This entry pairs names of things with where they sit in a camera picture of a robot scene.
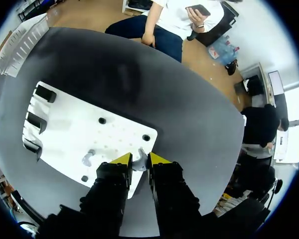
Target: person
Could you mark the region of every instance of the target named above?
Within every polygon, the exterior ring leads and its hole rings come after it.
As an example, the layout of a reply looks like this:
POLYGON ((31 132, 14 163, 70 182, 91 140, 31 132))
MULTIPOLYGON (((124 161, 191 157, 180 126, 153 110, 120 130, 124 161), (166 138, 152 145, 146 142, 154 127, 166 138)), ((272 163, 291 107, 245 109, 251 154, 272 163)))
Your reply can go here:
POLYGON ((247 118, 243 143, 259 144, 262 148, 273 148, 272 141, 277 130, 287 131, 287 118, 279 119, 274 106, 266 104, 263 108, 247 107, 241 112, 247 118))
POLYGON ((181 62, 183 41, 191 35, 209 32, 224 16, 219 0, 152 0, 148 12, 110 25, 105 33, 124 38, 142 38, 152 46, 181 62), (191 6, 202 5, 210 16, 202 15, 191 6))

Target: window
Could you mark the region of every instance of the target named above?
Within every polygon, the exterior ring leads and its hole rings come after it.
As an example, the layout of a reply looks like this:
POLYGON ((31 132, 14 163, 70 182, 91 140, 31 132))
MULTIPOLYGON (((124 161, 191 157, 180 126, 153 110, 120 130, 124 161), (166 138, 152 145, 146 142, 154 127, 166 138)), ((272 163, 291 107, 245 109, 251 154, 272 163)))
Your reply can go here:
MULTIPOLYGON (((299 87, 285 92, 289 121, 299 120, 299 87)), ((299 163, 299 125, 288 130, 288 145, 283 163, 299 163)))

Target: gray table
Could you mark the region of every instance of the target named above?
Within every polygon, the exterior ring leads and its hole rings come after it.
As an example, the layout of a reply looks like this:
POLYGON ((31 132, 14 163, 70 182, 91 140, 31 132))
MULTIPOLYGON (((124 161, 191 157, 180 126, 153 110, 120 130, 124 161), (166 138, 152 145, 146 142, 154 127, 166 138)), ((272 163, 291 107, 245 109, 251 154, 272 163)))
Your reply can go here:
MULTIPOLYGON (((22 146, 23 122, 38 81, 158 130, 153 152, 183 167, 212 211, 234 170, 244 123, 231 102, 199 75, 140 43, 83 29, 52 28, 17 78, 0 78, 0 167, 44 217, 63 204, 79 209, 89 188, 62 175, 22 146)), ((126 203, 122 236, 158 235, 150 188, 126 203)))

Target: smartphone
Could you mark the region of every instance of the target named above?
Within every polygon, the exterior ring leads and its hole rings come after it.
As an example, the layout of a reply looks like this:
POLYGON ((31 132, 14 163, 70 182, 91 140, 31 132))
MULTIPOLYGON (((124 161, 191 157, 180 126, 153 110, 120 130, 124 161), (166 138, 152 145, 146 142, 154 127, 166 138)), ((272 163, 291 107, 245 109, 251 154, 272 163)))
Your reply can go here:
POLYGON ((192 8, 194 11, 199 10, 199 12, 204 16, 210 16, 210 12, 203 5, 194 5, 188 7, 192 8))

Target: white pegboard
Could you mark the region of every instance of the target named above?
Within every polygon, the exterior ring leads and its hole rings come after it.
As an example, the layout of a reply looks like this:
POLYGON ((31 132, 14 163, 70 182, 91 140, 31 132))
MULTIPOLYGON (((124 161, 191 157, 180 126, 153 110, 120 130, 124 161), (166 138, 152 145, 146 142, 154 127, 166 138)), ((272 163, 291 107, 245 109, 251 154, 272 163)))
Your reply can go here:
MULTIPOLYGON (((152 151, 157 138, 155 129, 86 103, 43 82, 38 84, 54 91, 56 100, 48 103, 33 94, 28 110, 45 119, 47 128, 38 134, 39 130, 25 121, 23 134, 25 138, 40 140, 43 145, 41 159, 69 178, 91 187, 102 162, 111 162, 128 152, 133 154, 135 161, 139 159, 141 147, 146 154, 152 151), (99 118, 105 118, 106 124, 100 124, 99 118), (148 135, 150 140, 143 140, 143 135, 148 135), (90 158, 92 166, 87 167, 82 158, 90 149, 96 154, 90 158), (81 180, 84 175, 89 178, 87 182, 81 180)), ((132 197, 142 173, 133 171, 128 198, 132 197)))
POLYGON ((35 16, 13 31, 0 51, 0 73, 16 77, 27 56, 49 30, 46 13, 35 16))

